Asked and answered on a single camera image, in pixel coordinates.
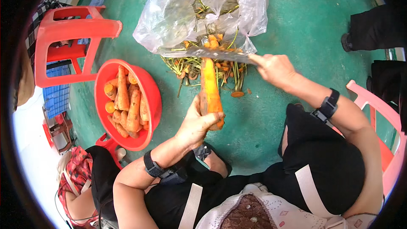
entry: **knife blade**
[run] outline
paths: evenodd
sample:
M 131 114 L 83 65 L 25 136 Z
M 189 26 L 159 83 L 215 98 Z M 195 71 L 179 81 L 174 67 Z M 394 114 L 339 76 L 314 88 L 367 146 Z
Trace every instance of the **knife blade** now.
M 249 60 L 247 53 L 243 52 L 225 52 L 219 50 L 209 50 L 205 47 L 196 47 L 193 46 L 186 50 L 187 56 L 194 56 L 194 57 L 207 57 L 211 59 L 220 59 L 220 60 L 228 60 L 228 61 L 236 61 L 239 63 L 246 63 L 246 64 L 254 64 L 256 63 Z

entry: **blue basket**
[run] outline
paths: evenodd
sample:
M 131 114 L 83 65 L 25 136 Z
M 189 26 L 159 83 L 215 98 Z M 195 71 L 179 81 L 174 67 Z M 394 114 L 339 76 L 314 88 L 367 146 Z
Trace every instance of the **blue basket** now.
M 56 77 L 68 74 L 71 74 L 68 65 L 47 70 L 48 77 Z M 48 119 L 52 119 L 56 115 L 68 110 L 69 84 L 43 88 L 42 95 L 44 97 L 44 108 L 47 111 Z

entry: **hand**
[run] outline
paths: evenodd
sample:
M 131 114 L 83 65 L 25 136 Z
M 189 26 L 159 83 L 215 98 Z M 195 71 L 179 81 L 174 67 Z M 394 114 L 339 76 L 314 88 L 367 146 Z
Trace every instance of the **hand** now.
M 280 89 L 285 90 L 293 76 L 296 75 L 295 69 L 287 55 L 266 54 L 259 56 L 250 54 L 249 58 L 258 65 L 257 70 L 261 77 Z
M 182 144 L 188 145 L 191 149 L 199 147 L 205 139 L 206 132 L 213 124 L 219 122 L 225 117 L 224 113 L 208 113 L 201 116 L 201 99 L 199 95 L 195 96 L 191 106 L 186 113 L 175 138 Z

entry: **red plastic basin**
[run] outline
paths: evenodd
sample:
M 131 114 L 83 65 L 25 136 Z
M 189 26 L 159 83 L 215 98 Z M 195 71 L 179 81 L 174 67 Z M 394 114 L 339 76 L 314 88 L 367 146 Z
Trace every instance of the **red plastic basin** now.
M 140 136 L 137 139 L 131 137 L 124 138 L 117 132 L 114 126 L 107 119 L 107 116 L 111 114 L 107 113 L 107 111 L 105 110 L 105 104 L 110 101 L 110 99 L 105 95 L 103 89 L 108 81 L 116 77 L 119 65 L 124 66 L 129 70 L 130 73 L 134 75 L 140 87 L 140 91 L 143 93 L 147 101 L 149 129 L 148 131 L 144 129 L 140 130 Z M 127 62 L 120 59 L 110 59 L 106 61 L 99 69 L 95 80 L 95 104 L 100 121 L 102 122 L 102 125 L 107 133 L 120 146 L 127 150 L 139 151 L 144 149 L 150 143 L 153 132 L 158 126 L 158 123 L 161 119 L 161 95 L 153 77 L 151 77 L 151 75 L 141 67 L 128 64 Z

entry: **black shorts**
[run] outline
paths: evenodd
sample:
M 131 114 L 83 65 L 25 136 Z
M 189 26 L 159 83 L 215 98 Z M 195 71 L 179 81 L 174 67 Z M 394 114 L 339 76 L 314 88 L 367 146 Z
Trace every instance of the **black shorts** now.
M 217 172 L 205 171 L 182 184 L 154 186 L 145 196 L 145 204 L 157 226 L 161 229 L 178 228 L 192 183 L 203 187 L 195 225 L 210 209 L 239 194 L 247 184 L 256 182 L 309 212 L 295 176 L 295 172 L 307 164 L 326 209 L 332 214 L 348 210 L 364 184 L 365 166 L 359 149 L 322 121 L 292 104 L 287 106 L 286 123 L 288 147 L 283 161 L 264 172 L 223 179 Z
M 110 152 L 101 146 L 92 146 L 85 150 L 93 158 L 92 166 L 92 197 L 96 210 L 109 221 L 117 221 L 113 206 L 113 183 L 120 169 L 117 167 Z

